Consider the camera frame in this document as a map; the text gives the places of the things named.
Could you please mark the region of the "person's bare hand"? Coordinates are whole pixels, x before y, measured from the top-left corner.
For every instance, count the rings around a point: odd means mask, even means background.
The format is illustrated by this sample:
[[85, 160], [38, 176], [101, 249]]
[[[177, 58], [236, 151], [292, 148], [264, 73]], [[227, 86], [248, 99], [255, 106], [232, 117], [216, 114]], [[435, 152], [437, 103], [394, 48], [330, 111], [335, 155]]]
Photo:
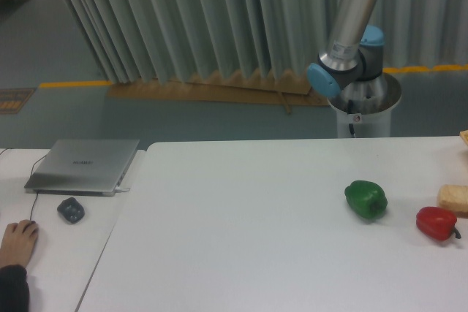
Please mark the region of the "person's bare hand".
[[1, 268], [8, 265], [27, 267], [39, 236], [39, 226], [24, 219], [7, 225], [1, 241]]

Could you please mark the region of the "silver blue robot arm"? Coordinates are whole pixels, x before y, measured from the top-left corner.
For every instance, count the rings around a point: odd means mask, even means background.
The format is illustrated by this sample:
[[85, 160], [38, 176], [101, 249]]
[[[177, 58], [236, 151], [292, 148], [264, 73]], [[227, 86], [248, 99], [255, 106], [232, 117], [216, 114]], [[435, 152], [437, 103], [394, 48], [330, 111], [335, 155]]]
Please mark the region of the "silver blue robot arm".
[[376, 47], [382, 51], [384, 39], [379, 30], [367, 33], [372, 11], [377, 0], [340, 0], [326, 46], [318, 53], [317, 63], [307, 69], [307, 80], [319, 94], [328, 98], [337, 96], [348, 85], [361, 78], [378, 76], [372, 73], [362, 47]]

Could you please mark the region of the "black sleeved forearm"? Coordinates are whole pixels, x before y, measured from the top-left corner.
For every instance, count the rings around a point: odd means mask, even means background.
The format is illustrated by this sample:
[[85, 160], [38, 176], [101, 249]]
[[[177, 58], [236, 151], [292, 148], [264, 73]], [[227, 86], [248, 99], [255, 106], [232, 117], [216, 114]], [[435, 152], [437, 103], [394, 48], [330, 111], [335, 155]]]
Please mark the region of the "black sleeved forearm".
[[1, 268], [1, 311], [29, 311], [27, 271], [20, 265]]

